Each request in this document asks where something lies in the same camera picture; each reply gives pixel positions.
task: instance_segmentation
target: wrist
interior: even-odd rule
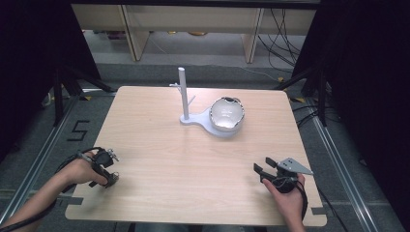
[[[58,188],[64,189],[65,187],[72,184],[70,177],[64,172],[56,173],[50,181]]]
[[[300,217],[286,218],[286,225],[291,232],[305,232],[305,226]]]

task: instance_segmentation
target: white pole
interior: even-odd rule
[[[185,79],[185,69],[178,68],[179,77],[180,77],[180,86],[181,86],[181,96],[182,96],[182,107],[184,109],[184,119],[188,120],[190,114],[188,112],[188,98],[187,98],[187,81]]]

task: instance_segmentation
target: white stand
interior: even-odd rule
[[[208,107],[207,109],[205,109],[205,111],[203,111],[200,114],[190,114],[189,113],[188,106],[190,105],[190,103],[192,102],[194,97],[190,100],[190,102],[188,102],[187,83],[186,83],[186,79],[185,79],[185,69],[184,68],[178,68],[178,72],[179,72],[180,84],[179,85],[178,84],[170,84],[169,86],[178,87],[180,89],[180,92],[181,92],[182,106],[183,106],[183,110],[184,110],[184,114],[181,115],[181,117],[180,117],[181,124],[186,125],[186,126],[188,126],[188,125],[199,125],[203,129],[205,129],[205,131],[207,131],[210,134],[215,135],[217,137],[227,138],[227,137],[231,137],[231,136],[235,135],[235,133],[237,132],[236,130],[231,131],[231,132],[226,132],[226,131],[217,130],[212,126],[211,119],[209,118],[209,110],[210,110],[211,107]]]

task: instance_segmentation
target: floor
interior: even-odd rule
[[[125,40],[110,40],[105,33],[94,33],[85,31],[86,38],[93,57],[98,64],[102,65],[130,65],[130,66],[156,66],[156,65],[174,65],[174,66],[197,66],[197,67],[229,67],[235,72],[250,74],[257,70],[258,75],[278,83],[278,78],[283,76],[289,78],[292,66],[289,62],[284,62],[277,57],[270,56],[266,47],[261,41],[270,46],[271,39],[267,35],[261,35],[261,41],[258,41],[255,50],[255,58],[252,64],[245,62],[245,55],[242,49],[242,40],[240,35],[234,34],[213,34],[205,36],[193,36],[186,32],[167,33],[152,32],[150,39],[144,49],[142,58],[134,62],[130,55],[128,44]],[[301,48],[304,42],[303,36],[291,36],[289,41],[296,48]],[[282,47],[286,43],[278,39]],[[292,57],[288,51],[280,48],[275,50],[283,57],[293,63]],[[265,72],[268,70],[278,69],[275,75]],[[172,73],[162,73],[162,75],[172,75]],[[112,81],[107,76],[102,76],[102,80]],[[293,108],[314,104],[314,99],[306,99],[307,102],[298,102],[298,88],[301,83],[290,88],[295,101],[291,103]],[[99,110],[106,112],[112,102],[112,97],[95,98],[95,104],[90,105],[85,101],[78,101],[73,108],[73,117],[80,119],[85,117],[88,112]],[[95,105],[102,105],[102,108],[96,108]],[[29,143],[30,146],[22,146],[14,154],[14,160],[5,159],[0,164],[0,210],[4,211],[8,202],[13,197],[16,189],[20,188],[20,183],[27,179],[26,173],[36,161],[39,151],[44,149],[44,142],[47,141],[48,135],[54,133],[55,128],[48,122],[53,119],[53,108],[47,107],[33,120],[33,126],[21,138],[20,143]],[[312,111],[309,107],[295,111],[295,120],[303,123],[303,120]],[[366,170],[366,167],[358,162],[358,154],[354,143],[350,140],[347,131],[338,121],[335,111],[327,113],[329,126],[321,127],[317,118],[302,124],[300,127],[301,137],[307,150],[307,156],[312,169],[315,171],[317,185],[323,190],[329,199],[329,202],[323,198],[323,204],[327,209],[328,224],[323,228],[308,228],[308,231],[343,231],[337,216],[341,217],[350,231],[404,231],[400,226],[395,213],[391,209],[389,202],[386,201],[382,191]],[[99,124],[103,122],[103,116],[95,115]],[[73,120],[67,124],[67,128],[73,126]],[[89,134],[86,140],[74,144],[74,146],[84,146],[93,144],[93,139],[97,136],[98,131]],[[63,153],[65,147],[59,147],[58,143],[54,150]],[[52,173],[52,166],[43,165],[39,167],[42,175],[39,175],[39,181],[35,180],[33,189],[37,189],[42,181],[49,176],[44,173]],[[67,221],[64,219],[64,204],[67,204],[67,198],[70,195],[63,195],[60,199],[60,205],[52,215],[44,222],[40,231],[55,230],[56,226],[61,226],[62,231],[77,231],[81,228],[86,230],[99,231],[127,231],[128,223],[117,222],[91,222],[91,221]],[[269,231],[286,231],[285,228],[269,228]]]

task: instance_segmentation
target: gray floor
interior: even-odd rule
[[[126,41],[111,41],[105,34],[94,34],[86,31],[84,36],[89,43],[94,59],[98,64],[102,80],[113,87],[122,85],[166,85],[172,79],[177,79],[176,67],[187,67],[187,80],[190,86],[201,87],[231,87],[269,89],[278,84],[278,78],[288,79],[288,72],[276,71],[271,63],[279,69],[289,71],[291,67],[272,58],[269,61],[265,47],[258,43],[255,58],[252,64],[245,62],[240,35],[233,34],[207,34],[196,37],[188,33],[168,34],[154,32],[145,47],[142,59],[134,62],[131,58]],[[271,44],[267,36],[262,36],[267,44]],[[295,46],[301,47],[304,37],[290,37]],[[283,56],[289,55],[278,49]],[[83,83],[84,88],[93,86]],[[289,98],[301,97],[300,89],[303,81],[291,86],[287,90]],[[63,158],[75,152],[78,148],[90,147],[97,138],[103,124],[103,119],[108,111],[113,97],[93,97],[89,101],[77,101],[70,114],[70,119],[62,128],[60,137],[52,149],[42,168],[33,190],[38,189],[54,172],[56,164]],[[304,102],[291,102],[292,108],[306,106]],[[310,113],[308,108],[295,111],[295,120],[299,121]],[[371,173],[365,166],[359,164],[360,154],[345,130],[343,124],[333,109],[327,110],[328,131],[337,147],[338,152],[353,179],[355,187],[364,199],[370,215],[379,231],[404,231],[397,220]],[[89,124],[84,124],[88,130],[83,141],[68,142],[68,138],[78,136],[71,130],[77,120],[90,119]],[[19,140],[20,150],[9,154],[0,164],[0,211],[4,211],[15,190],[25,178],[31,163],[36,158],[52,132],[53,104],[36,116],[32,126]],[[349,231],[366,231],[359,220],[357,212],[352,207],[351,199],[340,180],[334,163],[320,136],[317,125],[313,120],[300,127],[307,157],[315,180],[319,188],[329,198]],[[64,217],[65,206],[69,194],[59,198],[59,204],[47,216],[40,231],[127,231],[128,222],[96,222],[72,221]],[[323,200],[328,215],[328,224],[321,228],[309,228],[308,231],[343,231],[335,214]],[[286,231],[283,227],[269,228],[269,231]]]

